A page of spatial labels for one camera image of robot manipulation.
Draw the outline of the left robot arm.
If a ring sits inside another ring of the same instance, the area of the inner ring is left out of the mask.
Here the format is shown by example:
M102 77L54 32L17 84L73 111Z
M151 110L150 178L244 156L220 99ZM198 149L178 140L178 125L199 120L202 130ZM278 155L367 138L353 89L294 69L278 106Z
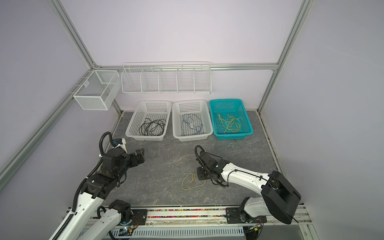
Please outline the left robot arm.
M100 155L97 165L79 184L73 204L52 240L101 240L105 235L114 239L112 230L117 225L132 229L140 225L131 204L115 200L107 208L102 203L110 192L127 179L128 169L145 162L145 150L138 149L129 154L124 138L114 139L105 132L98 143Z

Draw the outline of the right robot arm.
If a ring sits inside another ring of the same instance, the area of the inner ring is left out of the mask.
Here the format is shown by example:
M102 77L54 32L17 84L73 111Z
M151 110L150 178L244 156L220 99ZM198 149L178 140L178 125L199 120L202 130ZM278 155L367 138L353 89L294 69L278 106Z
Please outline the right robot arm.
M260 222L262 216L273 216L283 224L290 225L301 201L301 195L278 171L258 173L238 167L222 157L205 151L200 145L194 149L199 180L211 180L214 185L228 188L235 184L257 194L246 197L238 208L228 208L226 215L230 224Z

